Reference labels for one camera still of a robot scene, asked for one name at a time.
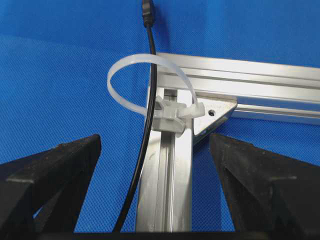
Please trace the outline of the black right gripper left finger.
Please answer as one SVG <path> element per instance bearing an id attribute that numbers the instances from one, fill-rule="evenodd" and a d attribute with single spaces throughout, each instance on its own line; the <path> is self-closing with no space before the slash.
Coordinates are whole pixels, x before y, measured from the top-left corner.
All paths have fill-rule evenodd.
<path id="1" fill-rule="evenodd" d="M 101 155 L 98 134 L 0 166 L 0 238 L 73 233 Z"/>

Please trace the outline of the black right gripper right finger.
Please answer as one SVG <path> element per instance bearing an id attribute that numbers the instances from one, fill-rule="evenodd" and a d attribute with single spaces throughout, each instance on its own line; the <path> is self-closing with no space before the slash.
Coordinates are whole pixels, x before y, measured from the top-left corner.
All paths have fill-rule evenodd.
<path id="1" fill-rule="evenodd" d="M 319 239 L 319 166 L 218 133 L 209 143 L 236 231 Z"/>

